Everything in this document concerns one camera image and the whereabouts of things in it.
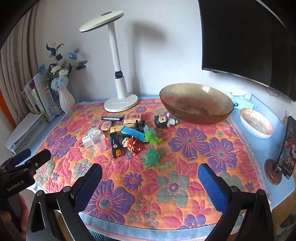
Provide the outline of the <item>person's left hand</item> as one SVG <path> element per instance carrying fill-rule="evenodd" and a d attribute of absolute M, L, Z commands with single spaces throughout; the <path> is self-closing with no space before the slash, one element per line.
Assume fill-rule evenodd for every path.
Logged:
<path fill-rule="evenodd" d="M 22 195 L 1 200 L 1 240 L 26 240 L 28 219 L 29 209 Z"/>

